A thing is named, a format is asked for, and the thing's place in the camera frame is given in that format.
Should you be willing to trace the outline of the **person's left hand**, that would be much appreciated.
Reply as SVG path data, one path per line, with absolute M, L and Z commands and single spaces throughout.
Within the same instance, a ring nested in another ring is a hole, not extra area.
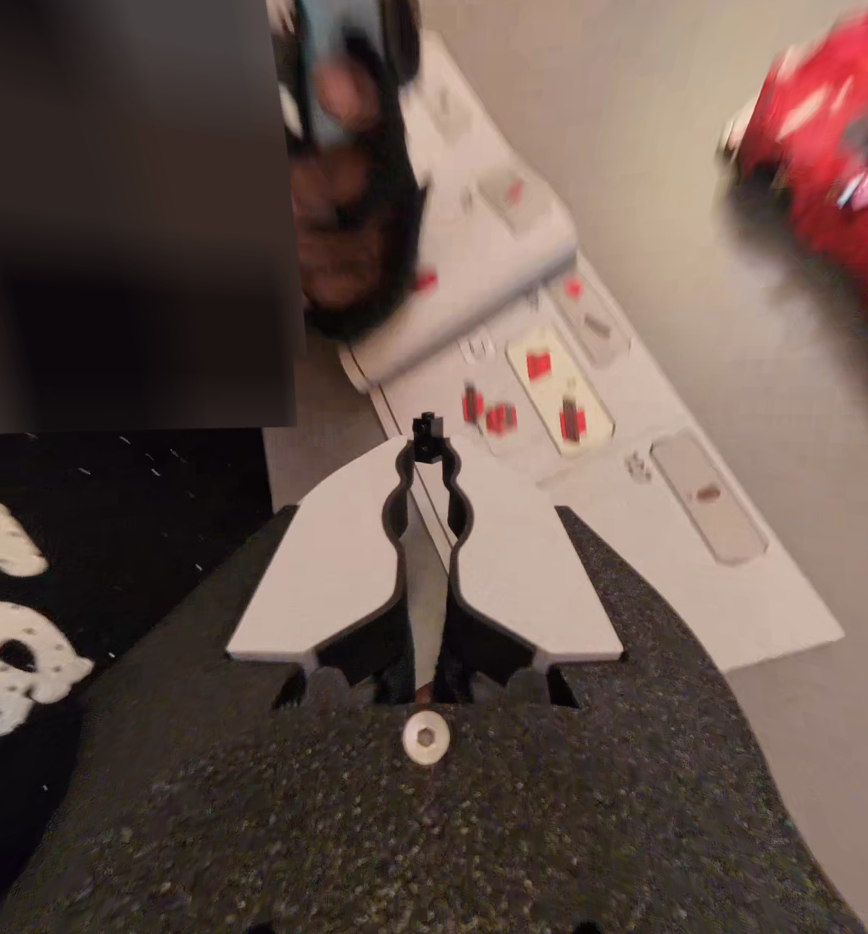
M 398 175 L 389 153 L 390 94 L 374 65 L 354 53 L 319 64 L 312 87 L 344 130 L 339 146 L 289 152 L 289 181 L 306 303 L 354 309 L 381 289 L 400 224 Z

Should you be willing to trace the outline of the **lego instruction booklet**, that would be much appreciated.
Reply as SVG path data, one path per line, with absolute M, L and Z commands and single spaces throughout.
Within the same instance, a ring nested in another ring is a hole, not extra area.
M 679 614 L 720 671 L 843 628 L 718 456 L 442 38 L 403 92 L 427 186 L 414 293 L 339 350 L 387 437 L 433 411 L 572 510 Z

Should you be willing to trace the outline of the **red lego car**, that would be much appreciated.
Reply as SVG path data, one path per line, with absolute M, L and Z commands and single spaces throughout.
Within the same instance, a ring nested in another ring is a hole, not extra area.
M 718 152 L 739 181 L 783 193 L 795 237 L 868 309 L 868 6 L 781 53 Z

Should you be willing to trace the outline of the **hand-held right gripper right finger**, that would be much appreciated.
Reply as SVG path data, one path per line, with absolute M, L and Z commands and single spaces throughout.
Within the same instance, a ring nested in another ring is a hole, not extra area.
M 472 445 L 443 443 L 451 548 L 444 642 L 467 670 L 547 670 L 624 652 L 551 498 Z

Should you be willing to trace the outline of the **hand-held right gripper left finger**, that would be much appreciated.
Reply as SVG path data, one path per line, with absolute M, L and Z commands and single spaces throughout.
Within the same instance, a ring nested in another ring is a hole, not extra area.
M 385 668 L 409 638 L 405 552 L 413 443 L 397 436 L 298 504 L 227 653 L 301 668 Z

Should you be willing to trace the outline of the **small black lego piece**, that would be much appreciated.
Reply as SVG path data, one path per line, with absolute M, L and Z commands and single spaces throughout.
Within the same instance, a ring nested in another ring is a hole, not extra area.
M 416 464 L 436 464 L 443 454 L 443 419 L 427 411 L 412 421 L 413 458 Z

